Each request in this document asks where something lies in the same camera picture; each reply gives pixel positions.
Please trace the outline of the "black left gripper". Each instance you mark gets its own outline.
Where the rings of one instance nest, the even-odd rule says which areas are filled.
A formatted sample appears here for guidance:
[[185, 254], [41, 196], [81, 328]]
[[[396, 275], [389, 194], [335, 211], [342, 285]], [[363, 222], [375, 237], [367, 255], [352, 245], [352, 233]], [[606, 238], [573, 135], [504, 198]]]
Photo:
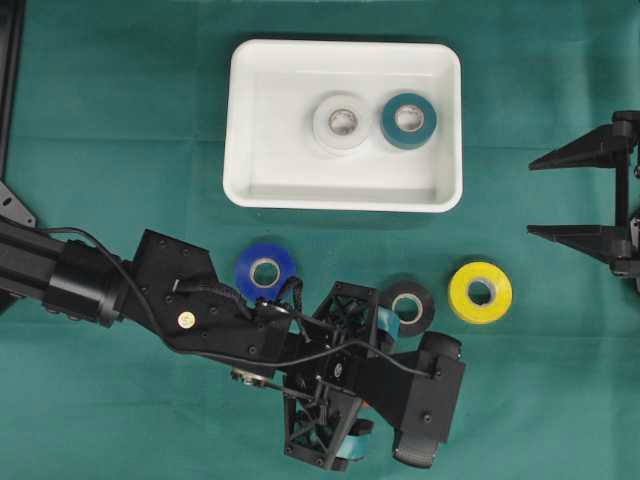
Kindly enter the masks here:
[[[308, 395], [313, 384], [326, 380], [344, 388], [360, 359], [377, 351], [391, 353], [399, 319], [379, 303], [374, 288], [336, 282], [311, 317], [301, 315], [301, 303], [293, 305], [259, 300], [265, 313], [294, 316], [298, 331], [281, 361], [287, 391]], [[361, 418], [362, 402], [345, 393], [331, 391], [320, 400], [284, 397], [284, 454], [326, 471], [344, 472], [363, 460], [369, 450], [374, 422]]]

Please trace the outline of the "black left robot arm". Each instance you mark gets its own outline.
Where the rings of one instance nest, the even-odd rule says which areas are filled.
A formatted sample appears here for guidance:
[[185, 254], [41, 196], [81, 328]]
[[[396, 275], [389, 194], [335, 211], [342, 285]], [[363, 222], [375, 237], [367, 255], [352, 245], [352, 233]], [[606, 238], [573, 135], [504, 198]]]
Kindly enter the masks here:
[[232, 377], [271, 387], [284, 400], [285, 453], [343, 471], [367, 451], [373, 424], [359, 417], [354, 377], [387, 359], [393, 327], [375, 290], [336, 283], [312, 315], [302, 282], [289, 277], [253, 305], [218, 280], [209, 253], [146, 231], [126, 261], [77, 228], [1, 222], [1, 295], [33, 298], [53, 313], [104, 327], [127, 319], [171, 351], [221, 362]]

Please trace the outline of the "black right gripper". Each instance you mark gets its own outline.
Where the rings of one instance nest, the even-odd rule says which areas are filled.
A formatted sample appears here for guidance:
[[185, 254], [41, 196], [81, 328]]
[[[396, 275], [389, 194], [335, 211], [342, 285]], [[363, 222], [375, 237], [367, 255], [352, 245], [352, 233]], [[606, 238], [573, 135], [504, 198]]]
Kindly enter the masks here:
[[563, 168], [614, 168], [615, 222], [604, 225], [528, 225], [527, 232], [580, 251], [603, 263], [639, 292], [639, 214], [630, 214], [630, 165], [639, 175], [639, 111], [616, 111], [602, 125], [532, 161], [531, 171]]

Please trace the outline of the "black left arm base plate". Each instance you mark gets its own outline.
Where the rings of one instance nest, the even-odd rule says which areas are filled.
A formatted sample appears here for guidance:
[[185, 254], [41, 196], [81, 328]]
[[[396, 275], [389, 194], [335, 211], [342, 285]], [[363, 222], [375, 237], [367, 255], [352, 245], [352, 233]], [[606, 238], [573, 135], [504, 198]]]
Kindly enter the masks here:
[[18, 224], [35, 227], [36, 218], [14, 192], [0, 181], [1, 215]]

